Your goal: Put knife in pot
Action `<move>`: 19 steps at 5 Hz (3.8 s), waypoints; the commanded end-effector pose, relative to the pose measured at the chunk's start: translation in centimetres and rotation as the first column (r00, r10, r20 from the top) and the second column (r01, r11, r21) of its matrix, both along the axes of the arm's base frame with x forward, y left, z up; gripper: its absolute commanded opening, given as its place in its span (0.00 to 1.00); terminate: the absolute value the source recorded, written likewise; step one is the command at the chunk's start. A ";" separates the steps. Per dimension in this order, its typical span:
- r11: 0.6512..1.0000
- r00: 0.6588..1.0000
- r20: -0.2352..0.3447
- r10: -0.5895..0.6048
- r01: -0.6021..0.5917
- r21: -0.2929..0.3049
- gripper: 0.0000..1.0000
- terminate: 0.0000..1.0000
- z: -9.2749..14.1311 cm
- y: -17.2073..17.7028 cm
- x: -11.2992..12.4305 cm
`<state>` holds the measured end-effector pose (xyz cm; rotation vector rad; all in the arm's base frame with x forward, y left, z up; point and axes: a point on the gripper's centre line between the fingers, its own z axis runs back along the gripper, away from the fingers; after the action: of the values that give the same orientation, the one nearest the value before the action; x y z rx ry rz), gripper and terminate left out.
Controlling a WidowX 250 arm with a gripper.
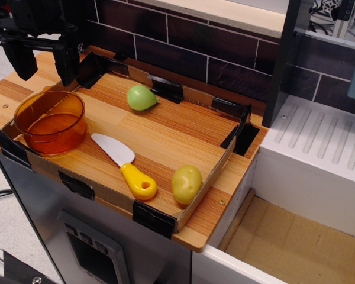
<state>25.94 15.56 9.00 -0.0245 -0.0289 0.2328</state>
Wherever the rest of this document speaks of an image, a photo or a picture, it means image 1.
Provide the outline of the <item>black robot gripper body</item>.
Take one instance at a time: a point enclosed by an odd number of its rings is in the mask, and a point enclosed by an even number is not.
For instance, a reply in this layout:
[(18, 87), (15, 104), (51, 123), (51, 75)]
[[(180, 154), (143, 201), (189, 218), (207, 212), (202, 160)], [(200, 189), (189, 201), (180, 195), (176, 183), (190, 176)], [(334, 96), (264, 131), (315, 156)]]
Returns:
[(61, 1), (0, 1), (0, 42), (31, 50), (55, 51), (58, 46), (81, 54), (78, 27), (63, 18)]

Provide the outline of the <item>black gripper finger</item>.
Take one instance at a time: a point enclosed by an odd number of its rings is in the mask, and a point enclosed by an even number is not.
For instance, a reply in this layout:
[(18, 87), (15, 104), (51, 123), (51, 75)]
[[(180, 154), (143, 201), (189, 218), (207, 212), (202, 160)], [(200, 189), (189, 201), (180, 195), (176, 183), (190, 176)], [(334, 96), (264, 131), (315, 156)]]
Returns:
[(29, 80), (38, 71), (33, 51), (21, 42), (2, 41), (1, 46), (12, 67), (21, 79)]
[(70, 85), (79, 73), (79, 52), (66, 44), (57, 44), (53, 56), (63, 86)]

